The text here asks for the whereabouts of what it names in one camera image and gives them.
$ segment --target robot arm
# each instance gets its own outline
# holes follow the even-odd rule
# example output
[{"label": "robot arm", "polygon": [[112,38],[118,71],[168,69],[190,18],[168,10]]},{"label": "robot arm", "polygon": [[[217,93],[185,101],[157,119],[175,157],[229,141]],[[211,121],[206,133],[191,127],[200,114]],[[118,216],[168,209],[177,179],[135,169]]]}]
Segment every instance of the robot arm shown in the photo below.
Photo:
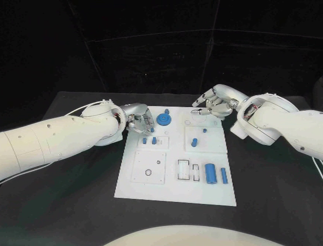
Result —
[{"label": "robot arm", "polygon": [[0,181],[61,160],[93,145],[122,140],[122,131],[151,134],[152,116],[145,104],[118,107],[112,101],[86,105],[80,117],[64,115],[0,132]]},{"label": "robot arm", "polygon": [[240,139],[249,136],[262,145],[271,145],[284,136],[297,151],[323,160],[323,112],[298,111],[291,102],[273,94],[249,98],[224,85],[216,85],[193,107],[203,101],[207,108],[193,110],[191,114],[213,114],[223,119],[233,109],[237,111],[230,131]]}]

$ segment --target black table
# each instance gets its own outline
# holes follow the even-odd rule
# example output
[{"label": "black table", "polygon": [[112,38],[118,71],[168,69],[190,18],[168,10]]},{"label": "black table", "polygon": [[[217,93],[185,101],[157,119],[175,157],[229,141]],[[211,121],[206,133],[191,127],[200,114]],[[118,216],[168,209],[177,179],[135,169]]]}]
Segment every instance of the black table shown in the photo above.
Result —
[{"label": "black table", "polygon": [[[60,92],[44,119],[100,99],[188,107],[196,95]],[[286,98],[307,109],[301,97]],[[92,147],[0,189],[0,245],[102,245],[171,224],[220,227],[284,245],[323,245],[323,187],[311,158],[282,138],[262,146],[223,121],[236,207],[113,198],[126,139]]]}]

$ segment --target white board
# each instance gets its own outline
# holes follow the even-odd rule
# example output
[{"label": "white board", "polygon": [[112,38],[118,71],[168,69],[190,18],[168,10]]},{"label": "white board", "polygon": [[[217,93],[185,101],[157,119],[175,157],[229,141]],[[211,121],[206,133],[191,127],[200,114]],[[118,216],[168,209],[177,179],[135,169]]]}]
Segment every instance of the white board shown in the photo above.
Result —
[{"label": "white board", "polygon": [[[155,118],[164,109],[170,111],[171,123],[160,126]],[[113,197],[236,206],[222,122],[211,115],[191,116],[193,109],[149,106],[155,131],[152,136],[128,133]],[[188,161],[190,170],[184,171],[184,162],[178,167],[178,160]],[[209,163],[214,164],[216,184],[206,182]],[[222,182],[220,168],[226,169],[227,184]],[[190,178],[178,179],[178,172]]]}]

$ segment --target robotic hand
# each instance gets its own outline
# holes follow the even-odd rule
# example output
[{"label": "robotic hand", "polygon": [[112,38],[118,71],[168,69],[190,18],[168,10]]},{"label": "robotic hand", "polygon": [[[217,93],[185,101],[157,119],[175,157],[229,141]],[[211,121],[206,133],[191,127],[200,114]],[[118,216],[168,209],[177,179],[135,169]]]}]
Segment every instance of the robotic hand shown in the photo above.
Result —
[{"label": "robotic hand", "polygon": [[[82,108],[80,117],[72,116]],[[145,104],[118,107],[111,100],[102,100],[76,110],[0,132],[0,181],[46,167],[93,145],[103,146],[122,140],[126,124],[126,130],[151,134],[154,121]]]},{"label": "robotic hand", "polygon": [[230,131],[240,138],[253,138],[271,145],[284,136],[301,153],[323,160],[323,112],[299,111],[282,97],[263,94],[247,97],[226,85],[216,85],[193,103],[206,102],[206,108],[191,111],[194,115],[213,114],[222,120],[237,111],[237,121]]}]

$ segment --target black background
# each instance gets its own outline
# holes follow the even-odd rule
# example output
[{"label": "black background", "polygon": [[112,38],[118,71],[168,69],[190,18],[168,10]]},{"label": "black background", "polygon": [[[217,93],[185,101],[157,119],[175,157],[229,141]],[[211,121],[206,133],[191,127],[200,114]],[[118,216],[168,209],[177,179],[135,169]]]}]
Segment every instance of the black background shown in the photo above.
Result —
[{"label": "black background", "polygon": [[320,0],[0,1],[0,131],[40,120],[57,91],[220,83],[311,104],[321,75]]}]

